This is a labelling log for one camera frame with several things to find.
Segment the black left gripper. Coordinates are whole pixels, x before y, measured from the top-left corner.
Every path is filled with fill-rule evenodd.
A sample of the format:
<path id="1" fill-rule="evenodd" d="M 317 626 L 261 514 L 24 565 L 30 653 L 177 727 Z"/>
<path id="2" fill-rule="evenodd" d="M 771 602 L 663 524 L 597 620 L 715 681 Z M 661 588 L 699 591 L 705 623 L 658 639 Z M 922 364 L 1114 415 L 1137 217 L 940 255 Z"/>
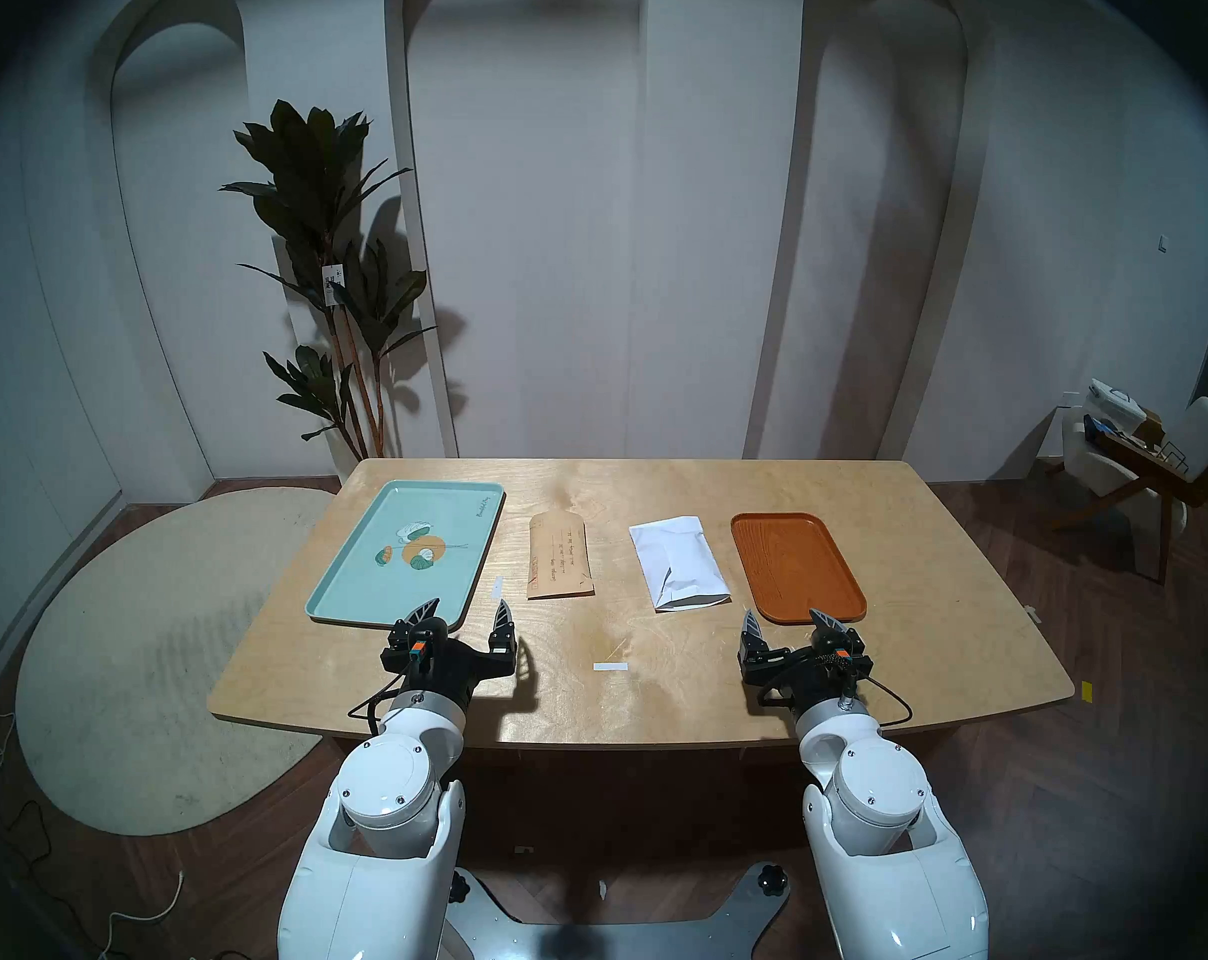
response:
<path id="1" fill-rule="evenodd" d="M 439 598 L 423 603 L 410 612 L 410 621 L 397 621 L 390 627 L 382 667 L 402 676 L 408 693 L 440 696 L 466 712 L 480 682 L 510 677 L 517 670 L 513 615 L 509 603 L 500 599 L 490 647 L 480 651 L 449 635 L 445 621 L 436 615 L 439 604 Z"/>

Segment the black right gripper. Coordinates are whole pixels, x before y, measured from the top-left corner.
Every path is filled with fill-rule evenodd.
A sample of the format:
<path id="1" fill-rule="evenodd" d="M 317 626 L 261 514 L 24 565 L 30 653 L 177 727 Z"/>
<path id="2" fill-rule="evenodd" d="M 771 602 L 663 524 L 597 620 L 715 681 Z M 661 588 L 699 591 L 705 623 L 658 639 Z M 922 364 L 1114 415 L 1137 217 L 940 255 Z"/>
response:
<path id="1" fill-rule="evenodd" d="M 809 615 L 814 627 L 809 646 L 771 648 L 753 609 L 747 609 L 738 665 L 743 685 L 756 690 L 757 706 L 807 712 L 829 699 L 853 700 L 856 683 L 873 673 L 873 659 L 850 627 L 815 607 Z"/>

